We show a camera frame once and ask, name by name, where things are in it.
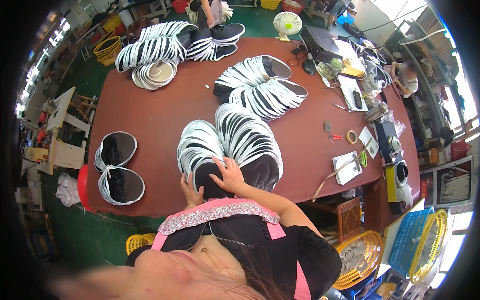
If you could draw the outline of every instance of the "black shirt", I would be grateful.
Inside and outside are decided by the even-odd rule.
[[[306,226],[282,228],[287,236],[272,240],[261,217],[236,215],[178,230],[167,238],[162,251],[188,251],[201,235],[213,233],[240,262],[248,285],[264,296],[262,286],[274,285],[294,299],[298,260],[312,299],[319,299],[340,276],[338,252]],[[133,266],[145,249],[134,251],[127,265]]]

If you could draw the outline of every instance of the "red plastic stool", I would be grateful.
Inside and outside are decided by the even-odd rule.
[[[80,169],[80,173],[78,173],[78,195],[80,196],[80,201],[82,202],[82,205],[85,207],[85,209],[91,212],[93,211],[93,209],[88,204],[87,175],[88,175],[88,165],[84,165]]]

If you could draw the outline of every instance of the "computer mouse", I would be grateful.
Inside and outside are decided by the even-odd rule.
[[[315,68],[315,63],[313,60],[305,60],[303,64],[301,64],[303,70],[305,73],[307,73],[310,76],[315,75],[317,73],[317,69]]]

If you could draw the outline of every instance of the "red bag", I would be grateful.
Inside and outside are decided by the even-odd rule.
[[[465,141],[458,141],[452,143],[452,160],[459,160],[467,157],[467,152],[471,149],[471,145]]]

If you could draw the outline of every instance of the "scissors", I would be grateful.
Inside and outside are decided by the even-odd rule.
[[[331,134],[328,136],[328,138],[330,139],[330,141],[332,142],[333,144],[333,141],[332,140],[341,140],[342,137],[340,135],[335,135],[335,134]]]
[[[360,152],[360,158],[359,158],[359,161],[361,163],[361,165],[366,168],[367,167],[367,163],[368,163],[368,159],[367,159],[367,147],[368,145],[370,145],[370,142],[372,141],[372,138],[370,138],[370,140],[368,141],[368,143],[365,145],[365,148],[362,150],[362,152]]]

